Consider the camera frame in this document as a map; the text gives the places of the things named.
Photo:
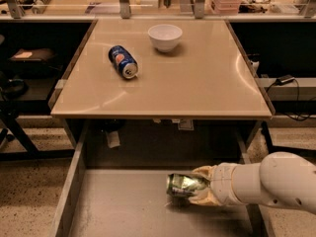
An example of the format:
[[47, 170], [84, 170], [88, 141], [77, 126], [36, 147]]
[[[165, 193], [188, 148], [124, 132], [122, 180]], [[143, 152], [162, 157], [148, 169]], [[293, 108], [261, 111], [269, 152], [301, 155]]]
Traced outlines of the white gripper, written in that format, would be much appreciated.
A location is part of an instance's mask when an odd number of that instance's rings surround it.
[[197, 191], [189, 197], [189, 202], [196, 205], [244, 205], [233, 191], [233, 174], [240, 164], [221, 163], [212, 166], [200, 166], [192, 170], [210, 188]]

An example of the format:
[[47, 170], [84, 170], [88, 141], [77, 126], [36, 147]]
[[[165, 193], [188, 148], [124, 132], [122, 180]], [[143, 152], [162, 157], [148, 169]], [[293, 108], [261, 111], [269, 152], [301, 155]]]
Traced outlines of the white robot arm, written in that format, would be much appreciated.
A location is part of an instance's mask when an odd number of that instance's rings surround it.
[[288, 152], [254, 164], [201, 166], [194, 173], [209, 186], [190, 198], [201, 206], [259, 204], [316, 214], [316, 165]]

